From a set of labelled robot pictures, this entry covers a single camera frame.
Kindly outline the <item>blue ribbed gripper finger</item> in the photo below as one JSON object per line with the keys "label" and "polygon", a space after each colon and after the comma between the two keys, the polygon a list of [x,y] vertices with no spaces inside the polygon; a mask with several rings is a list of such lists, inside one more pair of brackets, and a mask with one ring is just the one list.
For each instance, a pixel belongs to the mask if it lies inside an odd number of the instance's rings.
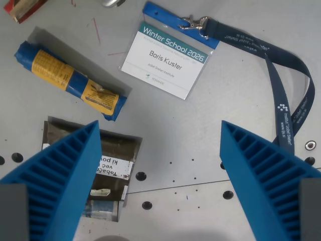
{"label": "blue ribbed gripper finger", "polygon": [[72,240],[102,156],[94,121],[13,169],[1,184],[24,184],[30,240]]}
{"label": "blue ribbed gripper finger", "polygon": [[227,121],[220,158],[256,240],[300,240],[299,183],[320,171]]}

